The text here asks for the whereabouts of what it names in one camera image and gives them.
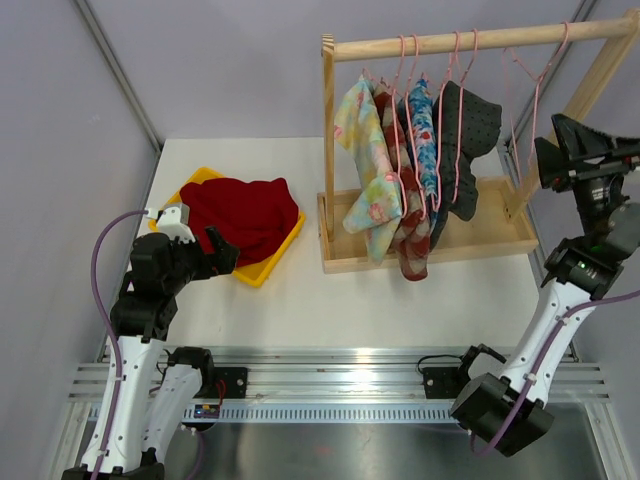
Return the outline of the pink hanger of red skirt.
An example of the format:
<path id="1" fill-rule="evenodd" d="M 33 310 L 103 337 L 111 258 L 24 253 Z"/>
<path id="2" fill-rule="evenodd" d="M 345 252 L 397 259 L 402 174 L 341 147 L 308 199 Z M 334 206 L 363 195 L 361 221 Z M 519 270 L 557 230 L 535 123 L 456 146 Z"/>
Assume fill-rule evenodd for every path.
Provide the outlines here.
<path id="1" fill-rule="evenodd" d="M 542 90 L 542 84 L 549 74 L 551 68 L 554 66 L 556 60 L 564 53 L 564 50 L 567 47 L 569 40 L 569 22 L 564 21 L 562 23 L 564 26 L 564 35 L 563 39 L 557 47 L 555 53 L 550 57 L 548 62 L 546 63 L 544 69 L 539 74 L 534 74 L 526 64 L 518 57 L 515 49 L 513 47 L 505 47 L 501 53 L 501 63 L 503 67 L 504 73 L 504 86 L 505 86 L 505 94 L 506 94 L 506 104 L 508 111 L 508 119 L 509 119 L 509 127 L 510 127 L 510 153 L 513 155 L 513 162 L 516 170 L 516 179 L 517 185 L 521 186 L 523 184 L 523 175 L 521 169 L 521 163 L 519 159 L 519 149 L 516 135 L 516 125 L 513 117 L 513 110 L 511 107 L 511 82 L 510 82 L 510 73 L 509 73 L 509 63 L 517 64 L 531 79 L 534 83 L 534 93 L 533 93 L 533 105 L 532 105 L 532 132 L 531 132 L 531 142 L 530 142 L 530 150 L 527 156 L 526 165 L 530 167 L 532 165 L 533 154 L 534 154 L 534 136 L 537 130 L 537 117 L 538 117 L 538 107 L 540 102 L 540 95 Z"/>

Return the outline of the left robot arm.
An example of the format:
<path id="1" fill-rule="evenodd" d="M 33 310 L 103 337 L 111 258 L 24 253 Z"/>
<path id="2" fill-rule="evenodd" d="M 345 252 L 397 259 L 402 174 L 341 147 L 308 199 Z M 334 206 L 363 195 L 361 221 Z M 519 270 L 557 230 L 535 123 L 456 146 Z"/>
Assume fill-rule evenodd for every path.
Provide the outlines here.
<path id="1" fill-rule="evenodd" d="M 130 270 L 107 322 L 113 358 L 99 417 L 79 466 L 65 479 L 162 479 L 168 447 L 194 397 L 218 388 L 209 350 L 178 347 L 159 389 L 152 377 L 164 352 L 177 295 L 189 283 L 233 272 L 237 247 L 205 230 L 213 250 L 165 233 L 137 238 Z"/>

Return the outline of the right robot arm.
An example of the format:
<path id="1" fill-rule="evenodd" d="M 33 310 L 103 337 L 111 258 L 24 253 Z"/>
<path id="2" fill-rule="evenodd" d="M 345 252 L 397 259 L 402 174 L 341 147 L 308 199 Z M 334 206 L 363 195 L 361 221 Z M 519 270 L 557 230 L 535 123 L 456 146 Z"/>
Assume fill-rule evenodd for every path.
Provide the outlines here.
<path id="1" fill-rule="evenodd" d="M 460 392 L 450 410 L 473 440 L 511 457 L 545 435 L 550 387 L 579 327 L 600 305 L 624 301 L 608 292 L 624 262 L 639 248 L 639 205 L 623 194 L 627 174 L 639 166 L 639 141 L 555 114 L 556 139 L 535 139 L 542 188 L 572 192 L 583 233 L 564 238 L 544 263 L 534 315 L 515 352 L 498 374 L 478 362 L 454 371 Z"/>

